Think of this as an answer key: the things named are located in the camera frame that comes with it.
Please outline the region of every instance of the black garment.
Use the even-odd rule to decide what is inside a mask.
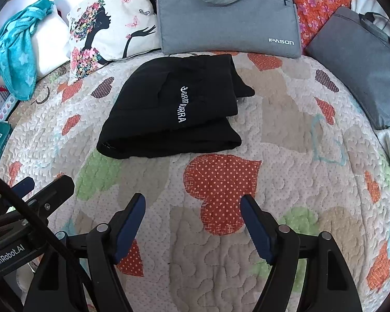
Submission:
[[[231,55],[148,61],[121,89],[97,150],[122,159],[233,149],[241,138],[226,117],[238,113],[236,97],[253,95]]]

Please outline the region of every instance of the gray laptop bag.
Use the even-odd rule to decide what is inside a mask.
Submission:
[[[165,54],[213,50],[301,55],[293,0],[158,0],[157,13]]]
[[[390,126],[390,38],[372,23],[374,14],[339,7],[306,51],[348,87],[381,130]]]

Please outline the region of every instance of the woman silhouette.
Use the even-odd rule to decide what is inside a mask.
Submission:
[[[104,5],[104,0],[98,0],[87,7],[78,21],[72,20],[71,36],[77,41],[86,38],[84,47],[81,50],[74,47],[71,53],[71,69],[75,71],[78,79],[83,79],[110,62],[104,59],[96,48],[92,47],[95,35],[100,30],[110,27],[110,16],[106,14]],[[156,26],[149,30],[145,28],[127,36],[128,40],[124,48],[123,59],[127,57],[127,49],[133,37],[153,34],[155,28]]]

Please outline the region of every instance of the quilted bedspread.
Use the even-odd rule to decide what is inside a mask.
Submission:
[[[390,292],[390,167],[365,114],[309,57],[232,55],[256,91],[238,101],[239,113],[229,119],[240,147],[127,160],[97,152],[121,87],[143,62],[163,56],[154,52],[111,63],[71,86],[67,74],[39,83],[33,102],[10,120],[15,129],[0,177],[12,185],[31,176],[37,192],[61,174],[71,176],[75,194],[49,219],[53,231],[70,235],[108,222],[142,193],[146,215],[117,266],[136,312],[253,309],[270,268],[240,216],[244,193],[297,232],[330,231],[363,310],[374,312]],[[289,312],[305,266],[300,261]]]

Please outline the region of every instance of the teal towel with stars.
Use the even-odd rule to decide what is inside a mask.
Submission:
[[[31,36],[38,23],[52,13],[53,4],[38,0],[9,18],[0,29],[0,75],[19,100],[29,100],[35,89],[36,59]]]

